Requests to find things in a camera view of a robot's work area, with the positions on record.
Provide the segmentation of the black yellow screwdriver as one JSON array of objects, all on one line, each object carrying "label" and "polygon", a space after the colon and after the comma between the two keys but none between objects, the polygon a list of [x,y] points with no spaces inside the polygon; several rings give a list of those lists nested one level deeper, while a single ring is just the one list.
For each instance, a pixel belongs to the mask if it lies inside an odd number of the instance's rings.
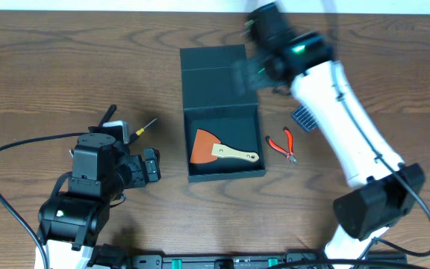
[{"label": "black yellow screwdriver", "polygon": [[148,127],[150,127],[153,123],[155,123],[158,119],[154,118],[151,122],[147,123],[144,127],[138,129],[136,132],[132,133],[130,138],[129,138],[129,142],[128,145],[131,145],[133,142],[135,142],[142,133],[144,133]]}]

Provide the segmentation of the blue precision screwdriver set case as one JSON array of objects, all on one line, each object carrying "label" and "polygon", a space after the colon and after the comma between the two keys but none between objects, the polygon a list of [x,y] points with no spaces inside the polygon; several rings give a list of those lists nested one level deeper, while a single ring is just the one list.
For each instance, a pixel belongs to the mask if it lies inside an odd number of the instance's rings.
[{"label": "blue precision screwdriver set case", "polygon": [[293,120],[306,132],[317,128],[317,121],[312,113],[304,105],[300,105],[292,114]]}]

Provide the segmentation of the orange scraper with beige handle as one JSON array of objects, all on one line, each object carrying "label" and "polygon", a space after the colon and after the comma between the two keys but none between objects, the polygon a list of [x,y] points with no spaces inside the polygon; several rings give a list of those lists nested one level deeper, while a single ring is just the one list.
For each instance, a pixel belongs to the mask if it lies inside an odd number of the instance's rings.
[{"label": "orange scraper with beige handle", "polygon": [[219,158],[236,158],[249,162],[259,160],[256,152],[244,152],[222,144],[214,134],[203,129],[196,132],[195,141],[190,156],[191,164],[207,164]]}]

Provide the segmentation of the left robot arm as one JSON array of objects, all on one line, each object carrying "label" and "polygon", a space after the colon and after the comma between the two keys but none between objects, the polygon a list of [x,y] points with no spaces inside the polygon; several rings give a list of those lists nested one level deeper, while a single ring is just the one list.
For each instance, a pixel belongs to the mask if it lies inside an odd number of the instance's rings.
[{"label": "left robot arm", "polygon": [[161,179],[160,153],[144,149],[131,155],[128,146],[109,134],[78,138],[72,172],[58,180],[39,211],[37,234],[44,251],[36,268],[132,268],[132,257],[118,247],[99,246],[99,233],[110,210],[125,199],[125,190]]}]

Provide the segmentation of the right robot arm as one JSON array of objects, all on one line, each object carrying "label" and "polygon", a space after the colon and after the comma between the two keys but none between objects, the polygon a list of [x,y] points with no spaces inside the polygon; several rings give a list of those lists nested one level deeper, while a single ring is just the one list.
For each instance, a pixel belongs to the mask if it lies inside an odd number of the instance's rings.
[{"label": "right robot arm", "polygon": [[329,37],[298,34],[274,1],[258,1],[246,28],[256,54],[235,64],[238,88],[287,86],[340,162],[350,192],[333,203],[338,225],[323,252],[336,268],[350,268],[423,204],[425,174],[404,162],[358,101],[336,55],[336,28]]}]

